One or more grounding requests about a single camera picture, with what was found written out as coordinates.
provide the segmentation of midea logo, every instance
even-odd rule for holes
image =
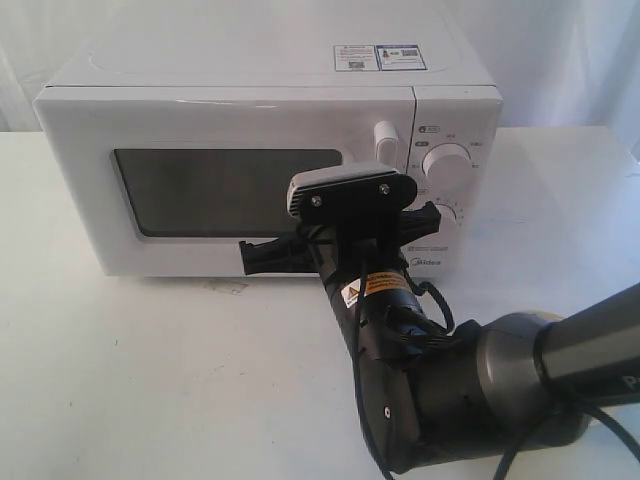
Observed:
[[[440,265],[442,262],[440,260],[427,260],[426,258],[412,258],[411,262],[409,262],[412,267],[420,267],[424,265]]]

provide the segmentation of sticker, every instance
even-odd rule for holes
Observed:
[[[418,45],[376,45],[380,69],[426,70]]]
[[[391,290],[394,288],[400,288],[402,290],[411,291],[409,284],[405,278],[399,273],[393,272],[376,272],[370,273],[367,276],[367,290],[364,292],[364,296],[371,295],[372,293],[381,292],[382,290]],[[358,294],[360,293],[360,279],[354,280],[349,285],[342,289],[342,298],[347,308],[351,308],[358,301]]]
[[[378,59],[373,45],[335,45],[336,72],[377,72]]]

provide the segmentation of yellow warning sticker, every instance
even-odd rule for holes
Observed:
[[[375,272],[370,273],[367,276],[367,290],[364,292],[364,296],[371,295],[372,293],[380,292],[382,290],[391,290],[394,288],[400,288],[403,290],[411,291],[409,284],[405,278],[399,273],[395,272]],[[354,280],[346,287],[342,289],[342,298],[347,308],[351,308],[358,301],[358,294],[360,293],[360,279]]]

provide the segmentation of white microwave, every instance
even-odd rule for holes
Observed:
[[[296,173],[378,160],[433,201],[410,273],[453,263],[502,100],[440,1],[138,1],[35,101],[105,273],[244,275]]]

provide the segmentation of white table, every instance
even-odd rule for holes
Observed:
[[[317,279],[107,278],[43,135],[0,134],[0,162],[0,478],[380,478]],[[443,293],[459,319],[576,312],[640,280],[639,209],[640,167],[606,129],[500,130]],[[638,409],[616,415],[640,435]],[[596,425],[509,478],[639,473]]]

